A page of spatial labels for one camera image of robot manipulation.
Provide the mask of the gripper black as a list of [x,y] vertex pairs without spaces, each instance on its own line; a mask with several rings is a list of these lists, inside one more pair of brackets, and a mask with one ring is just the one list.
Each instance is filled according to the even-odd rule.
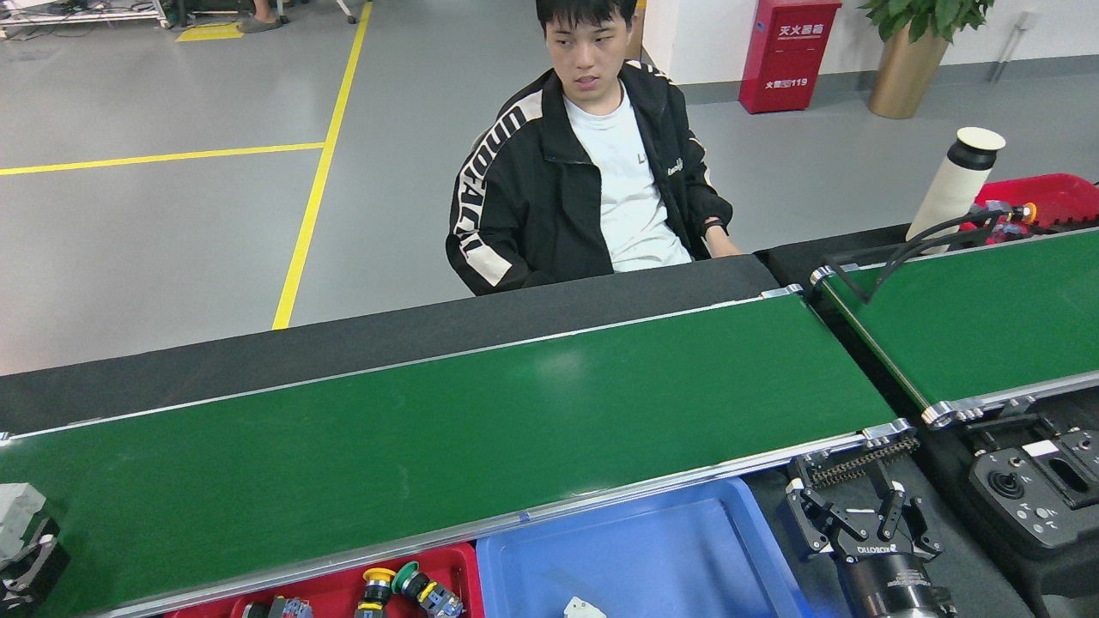
[[786,505],[804,537],[809,556],[835,559],[841,587],[856,615],[935,615],[937,587],[924,563],[942,554],[922,496],[899,482],[884,483],[878,541],[864,540],[861,516],[828,500],[802,481],[786,485]]

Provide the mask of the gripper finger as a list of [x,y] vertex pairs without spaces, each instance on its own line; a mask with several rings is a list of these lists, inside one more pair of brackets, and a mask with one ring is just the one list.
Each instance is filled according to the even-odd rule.
[[54,519],[40,517],[27,543],[12,558],[3,559],[1,610],[35,610],[54,591],[70,563],[70,555],[60,545],[59,531]]

